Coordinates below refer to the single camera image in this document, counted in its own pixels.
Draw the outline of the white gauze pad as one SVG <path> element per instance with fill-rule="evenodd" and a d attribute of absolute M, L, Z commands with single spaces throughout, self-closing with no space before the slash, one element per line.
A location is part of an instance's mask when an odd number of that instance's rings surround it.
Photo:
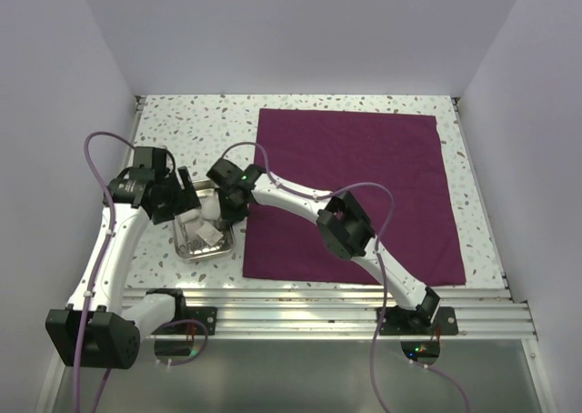
<path fill-rule="evenodd" d="M 200 210 L 196 208 L 179 215 L 176 220 L 185 236 L 193 235 L 203 225 Z"/>
<path fill-rule="evenodd" d="M 218 196 L 209 196 L 201 202 L 200 216 L 208 221 L 217 221 L 220 219 L 221 207 Z"/>

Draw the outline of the clear plastic sachet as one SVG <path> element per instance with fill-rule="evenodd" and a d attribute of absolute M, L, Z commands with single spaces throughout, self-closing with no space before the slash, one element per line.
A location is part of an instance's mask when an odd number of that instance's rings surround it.
<path fill-rule="evenodd" d="M 208 222 L 204 222 L 203 225 L 197 229 L 196 234 L 211 247 L 223 239 L 223 233 Z"/>

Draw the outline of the steel instrument tray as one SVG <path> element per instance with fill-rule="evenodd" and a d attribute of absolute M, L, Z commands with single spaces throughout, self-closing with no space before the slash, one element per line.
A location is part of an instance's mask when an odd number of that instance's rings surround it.
<path fill-rule="evenodd" d="M 177 256 L 185 262 L 219 257 L 235 246 L 233 229 L 221 216 L 218 190 L 210 180 L 194 183 L 201 207 L 177 216 L 173 223 Z"/>

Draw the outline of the purple cloth mat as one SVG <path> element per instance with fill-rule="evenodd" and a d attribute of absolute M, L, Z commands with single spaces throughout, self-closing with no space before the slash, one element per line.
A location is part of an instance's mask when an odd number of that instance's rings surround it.
<path fill-rule="evenodd" d="M 255 162 L 302 186 L 352 186 L 390 253 L 431 287 L 466 274 L 437 121 L 432 116 L 263 109 Z M 242 272 L 251 279 L 370 285 L 356 264 L 334 257 L 313 224 L 251 206 Z"/>

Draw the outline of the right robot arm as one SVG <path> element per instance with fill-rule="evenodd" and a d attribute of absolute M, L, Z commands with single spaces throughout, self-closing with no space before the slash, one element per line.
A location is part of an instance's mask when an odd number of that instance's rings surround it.
<path fill-rule="evenodd" d="M 314 224 L 326 249 L 334 256 L 362 267 L 392 295 L 396 305 L 383 319 L 404 324 L 413 332 L 426 333 L 437 323 L 439 295 L 396 260 L 381 242 L 365 209 L 351 190 L 360 183 L 335 192 L 301 186 L 258 165 L 241 169 L 220 158 L 206 176 L 218 189 L 225 219 L 240 222 L 249 206 L 275 207 Z"/>

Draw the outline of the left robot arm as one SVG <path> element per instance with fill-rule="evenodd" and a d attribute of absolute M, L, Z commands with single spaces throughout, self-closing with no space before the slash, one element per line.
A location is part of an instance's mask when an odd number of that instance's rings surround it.
<path fill-rule="evenodd" d="M 129 309 L 123 295 L 137 244 L 149 225 L 173 221 L 200 202 L 186 167 L 164 148 L 138 146 L 131 165 L 104 191 L 102 222 L 85 273 L 45 329 L 71 368 L 129 369 L 143 339 L 163 327 L 179 333 L 190 319 L 184 292 L 159 287 Z"/>

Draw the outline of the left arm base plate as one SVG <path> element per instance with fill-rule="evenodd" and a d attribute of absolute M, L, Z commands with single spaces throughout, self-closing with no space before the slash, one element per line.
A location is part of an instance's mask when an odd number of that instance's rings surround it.
<path fill-rule="evenodd" d="M 217 313 L 216 307 L 186 307 L 178 311 L 155 309 L 126 318 L 135 322 L 141 337 L 148 337 L 156 332 L 213 336 L 216 331 Z"/>

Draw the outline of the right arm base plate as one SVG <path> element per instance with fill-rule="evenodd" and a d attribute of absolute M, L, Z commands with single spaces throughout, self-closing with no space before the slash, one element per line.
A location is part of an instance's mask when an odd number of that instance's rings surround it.
<path fill-rule="evenodd" d="M 381 320 L 381 336 L 456 336 L 459 334 L 457 316 L 452 307 L 440 307 L 431 321 L 415 318 L 410 311 L 399 307 L 387 307 L 381 316 L 382 308 L 376 309 L 376 320 Z"/>

